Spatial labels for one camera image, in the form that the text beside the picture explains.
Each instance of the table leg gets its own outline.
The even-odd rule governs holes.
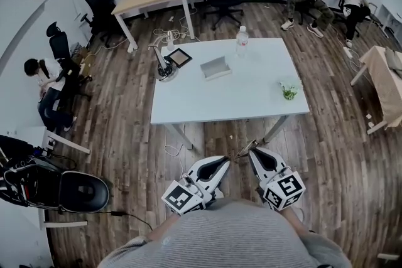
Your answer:
[[[165,124],[166,128],[174,134],[181,143],[186,147],[186,149],[191,150],[193,148],[193,144],[187,139],[186,135],[184,135],[182,129],[178,124]]]
[[[47,134],[48,137],[51,137],[52,139],[54,139],[54,140],[56,140],[56,141],[58,141],[60,143],[63,143],[65,145],[67,145],[67,146],[70,146],[73,149],[76,149],[76,150],[79,150],[81,152],[90,154],[89,149],[87,149],[85,147],[82,147],[81,145],[78,145],[76,143],[70,142],[69,140],[66,140],[64,137],[58,136],[57,134],[54,134],[53,132],[50,132],[50,131],[46,131],[46,134]]]
[[[389,36],[385,32],[385,28],[388,26],[390,21],[391,21],[391,13],[388,13],[387,20],[385,21],[385,23],[383,24],[383,27],[381,28],[381,30],[383,31],[385,37],[387,37],[387,38],[389,38]]]
[[[132,53],[134,50],[138,49],[137,43],[134,40],[130,31],[128,30],[128,28],[127,28],[126,24],[124,23],[123,19],[121,18],[121,16],[119,14],[115,14],[114,16],[116,17],[117,21],[120,24],[121,29],[123,29],[124,34],[126,35],[128,41],[130,42],[127,52]]]
[[[387,125],[386,121],[382,121],[382,122],[376,124],[373,128],[371,128],[371,129],[369,129],[367,131],[367,135],[370,135],[370,134],[376,132],[377,130],[379,130],[380,128],[384,127],[385,125]]]
[[[184,13],[186,14],[186,20],[187,20],[188,31],[190,32],[190,38],[193,40],[193,39],[195,39],[194,29],[193,29],[193,24],[191,22],[190,11],[188,10],[187,0],[182,0],[182,3],[183,3],[183,8],[184,8]]]
[[[292,115],[281,116],[268,134],[265,135],[264,142],[269,143],[280,131],[282,131],[283,127],[291,119],[291,117]]]
[[[86,225],[88,225],[88,221],[43,222],[43,228],[71,228],[71,227],[84,227]]]
[[[356,74],[356,76],[352,79],[352,81],[350,82],[350,85],[353,86],[354,84],[356,84],[356,82],[359,80],[359,78],[362,77],[363,73],[366,71],[367,69],[367,65],[363,65],[362,68],[360,68],[359,73]]]

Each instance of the small box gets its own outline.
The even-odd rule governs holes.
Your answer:
[[[300,175],[293,172],[268,183],[265,187],[264,199],[280,211],[299,200],[305,190],[306,187]]]

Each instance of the woman sitting in chair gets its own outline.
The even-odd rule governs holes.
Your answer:
[[[53,132],[56,126],[64,126],[64,131],[71,129],[76,117],[53,110],[53,105],[59,99],[65,84],[65,78],[60,76],[62,71],[58,62],[51,58],[44,60],[29,59],[24,64],[25,74],[34,76],[40,86],[40,101],[38,111],[43,124]]]
[[[370,15],[369,3],[366,0],[342,0],[342,9],[346,18],[346,45],[352,48],[357,23]]]

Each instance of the person's arm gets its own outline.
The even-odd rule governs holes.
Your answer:
[[[334,268],[352,268],[342,249],[335,242],[317,233],[309,232],[290,206],[280,213],[295,229],[308,253],[320,264],[331,265]]]
[[[113,251],[111,254],[109,254],[105,259],[102,260],[102,262],[99,264],[98,268],[112,268],[112,267],[117,267],[118,265],[116,262],[119,261],[119,259],[124,258],[124,256],[132,251],[135,251],[142,247],[143,245],[146,245],[152,241],[158,241],[162,238],[162,236],[165,234],[165,232],[176,223],[176,221],[180,218],[179,215],[176,213],[172,214],[168,219],[165,220],[159,227],[156,227],[153,231],[151,231],[149,234],[146,236],[139,236],[136,237],[132,240],[130,240],[128,243],[123,245],[122,247],[116,249]]]
[[[158,241],[165,232],[180,218],[179,215],[173,213],[169,218],[165,220],[159,227],[156,227],[153,231],[147,234],[146,238],[151,241]]]
[[[362,1],[363,1],[363,4],[364,4],[366,7],[369,6],[369,2],[368,2],[367,0],[362,0]]]
[[[58,76],[62,72],[62,67],[60,64],[53,59],[46,58],[45,59],[46,69],[49,72],[49,79],[43,82],[43,87],[48,85],[49,83],[53,83],[57,81]]]

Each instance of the water bottle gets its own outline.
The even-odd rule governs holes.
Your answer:
[[[236,35],[236,55],[244,58],[247,52],[247,44],[249,42],[249,34],[247,34],[246,27],[240,26],[240,30]]]

